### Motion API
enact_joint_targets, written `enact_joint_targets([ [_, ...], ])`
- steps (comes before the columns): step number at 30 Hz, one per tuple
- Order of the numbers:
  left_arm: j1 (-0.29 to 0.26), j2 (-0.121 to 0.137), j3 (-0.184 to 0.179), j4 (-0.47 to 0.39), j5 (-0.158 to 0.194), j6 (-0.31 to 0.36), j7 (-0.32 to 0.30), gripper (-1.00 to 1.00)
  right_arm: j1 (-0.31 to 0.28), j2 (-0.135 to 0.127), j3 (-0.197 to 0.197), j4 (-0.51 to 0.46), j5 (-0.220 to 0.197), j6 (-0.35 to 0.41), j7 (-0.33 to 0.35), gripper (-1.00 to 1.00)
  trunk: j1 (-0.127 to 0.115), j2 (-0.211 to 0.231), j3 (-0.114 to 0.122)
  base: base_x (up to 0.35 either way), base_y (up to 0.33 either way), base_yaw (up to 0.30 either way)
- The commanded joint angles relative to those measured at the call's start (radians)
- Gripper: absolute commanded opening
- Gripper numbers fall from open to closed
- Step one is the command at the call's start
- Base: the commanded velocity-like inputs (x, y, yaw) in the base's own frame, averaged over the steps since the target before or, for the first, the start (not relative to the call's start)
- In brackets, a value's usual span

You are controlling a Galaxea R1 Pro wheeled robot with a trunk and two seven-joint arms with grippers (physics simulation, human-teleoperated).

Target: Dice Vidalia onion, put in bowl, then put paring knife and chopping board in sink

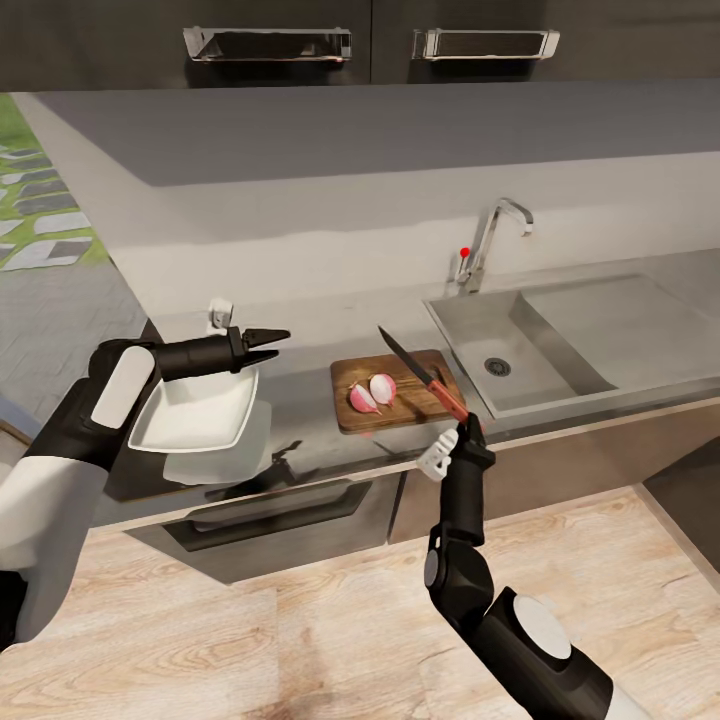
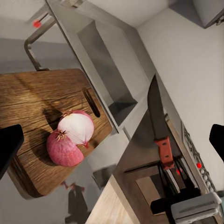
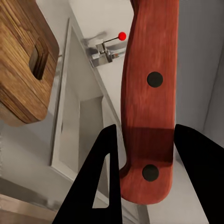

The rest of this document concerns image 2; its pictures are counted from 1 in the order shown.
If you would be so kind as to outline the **parer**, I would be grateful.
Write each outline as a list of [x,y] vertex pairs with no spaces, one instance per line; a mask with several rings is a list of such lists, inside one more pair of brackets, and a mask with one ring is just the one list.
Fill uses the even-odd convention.
[[154,143],[158,146],[158,155],[162,170],[174,167],[168,130],[156,75],[152,79],[147,94],[147,103],[154,132]]

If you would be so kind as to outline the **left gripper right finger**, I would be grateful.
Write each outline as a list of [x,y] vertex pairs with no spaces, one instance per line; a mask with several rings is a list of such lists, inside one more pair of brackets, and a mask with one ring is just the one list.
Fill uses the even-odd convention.
[[209,140],[224,162],[224,126],[214,124],[210,132]]

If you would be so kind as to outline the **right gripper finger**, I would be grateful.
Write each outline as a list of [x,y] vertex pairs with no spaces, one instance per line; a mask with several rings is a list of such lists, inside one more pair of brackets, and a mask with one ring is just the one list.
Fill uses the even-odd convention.
[[[176,163],[177,168],[178,168],[178,173],[180,174],[180,176],[181,176],[181,178],[183,180],[183,183],[185,185],[185,188],[180,189],[180,193],[193,191],[195,185],[191,181],[191,178],[189,177],[188,173],[184,170],[182,164],[180,163],[180,161],[176,157],[173,156],[173,159],[175,160],[175,163]],[[183,175],[181,170],[183,171],[185,177],[184,177],[184,175]]]
[[177,197],[181,197],[181,194],[180,193],[176,193],[175,195],[172,193],[172,191],[171,191],[171,189],[169,187],[169,184],[167,186],[164,186],[163,185],[163,180],[162,180],[161,173],[162,173],[162,171],[159,171],[160,178],[161,178],[161,183],[162,183],[162,186],[163,186],[163,191],[164,191],[165,197],[172,198],[172,199],[175,199]]

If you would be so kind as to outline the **cutting board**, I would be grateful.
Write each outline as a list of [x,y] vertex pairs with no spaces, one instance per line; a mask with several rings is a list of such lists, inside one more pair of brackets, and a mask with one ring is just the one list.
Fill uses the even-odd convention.
[[88,149],[76,145],[83,160],[112,132],[85,73],[77,69],[0,74],[0,129],[20,124],[24,142],[12,165],[31,196],[52,193],[80,164],[61,167],[46,142],[65,111],[81,110],[93,121]]

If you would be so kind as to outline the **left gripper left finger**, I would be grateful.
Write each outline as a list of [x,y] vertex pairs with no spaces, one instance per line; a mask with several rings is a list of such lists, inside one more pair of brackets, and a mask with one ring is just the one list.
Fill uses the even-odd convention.
[[0,129],[0,180],[24,142],[20,124]]

